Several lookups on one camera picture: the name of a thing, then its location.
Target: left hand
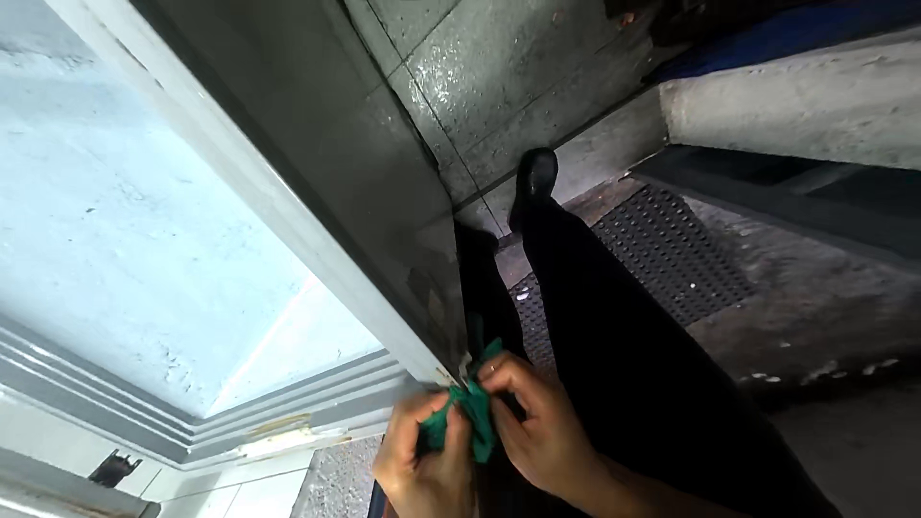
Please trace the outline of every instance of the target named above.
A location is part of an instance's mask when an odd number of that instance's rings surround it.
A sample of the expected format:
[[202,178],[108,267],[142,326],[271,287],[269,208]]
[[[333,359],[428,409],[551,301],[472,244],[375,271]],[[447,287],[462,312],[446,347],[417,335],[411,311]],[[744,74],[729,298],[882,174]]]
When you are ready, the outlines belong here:
[[374,459],[374,477],[400,518],[471,518],[471,424],[452,406],[445,450],[416,459],[419,424],[448,402],[448,393],[418,395],[393,408]]

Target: metal door frame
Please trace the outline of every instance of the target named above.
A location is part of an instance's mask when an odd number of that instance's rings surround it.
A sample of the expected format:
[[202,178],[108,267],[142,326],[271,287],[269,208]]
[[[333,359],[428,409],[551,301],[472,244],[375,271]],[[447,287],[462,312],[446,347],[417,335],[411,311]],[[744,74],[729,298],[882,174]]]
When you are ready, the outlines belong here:
[[421,383],[455,383],[451,370],[129,0],[45,1],[147,96],[385,350],[202,419],[0,318],[0,380],[8,394],[191,471],[281,448],[320,447],[382,433],[393,403],[407,392],[420,390]]

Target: metal floor plate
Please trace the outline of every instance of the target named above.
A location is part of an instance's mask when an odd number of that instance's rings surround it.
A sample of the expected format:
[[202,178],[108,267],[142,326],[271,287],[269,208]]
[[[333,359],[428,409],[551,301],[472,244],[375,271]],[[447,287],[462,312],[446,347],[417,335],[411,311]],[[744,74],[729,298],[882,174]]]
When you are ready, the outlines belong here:
[[[682,326],[754,294],[691,208],[664,189],[643,187],[591,229]],[[531,273],[508,292],[531,362],[541,372],[555,372],[537,278]]]

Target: right hand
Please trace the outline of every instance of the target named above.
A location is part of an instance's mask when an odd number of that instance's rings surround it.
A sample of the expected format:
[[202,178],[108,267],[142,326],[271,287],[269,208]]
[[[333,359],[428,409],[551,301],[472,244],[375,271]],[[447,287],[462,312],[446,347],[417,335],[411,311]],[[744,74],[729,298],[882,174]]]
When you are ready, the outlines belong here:
[[[610,478],[569,398],[524,360],[502,353],[483,365],[478,381],[494,396],[493,418],[508,460],[535,487],[574,503]],[[524,422],[495,397],[503,392],[518,399],[527,413]]]

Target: hand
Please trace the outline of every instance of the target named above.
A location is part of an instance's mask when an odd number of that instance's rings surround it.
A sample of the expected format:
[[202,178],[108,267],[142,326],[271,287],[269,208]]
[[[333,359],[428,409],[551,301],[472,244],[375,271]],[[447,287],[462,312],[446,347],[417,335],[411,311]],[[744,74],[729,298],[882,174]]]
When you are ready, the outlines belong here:
[[400,518],[470,518],[473,513],[471,424],[452,406],[445,450],[415,457],[419,423],[448,402],[448,393],[418,395],[393,408],[374,459],[374,478]]
[[602,493],[627,504],[562,390],[510,353],[487,361],[478,379],[489,394],[514,394],[527,413],[519,423],[505,403],[492,399],[495,427],[508,459],[531,484],[589,513],[589,501]]

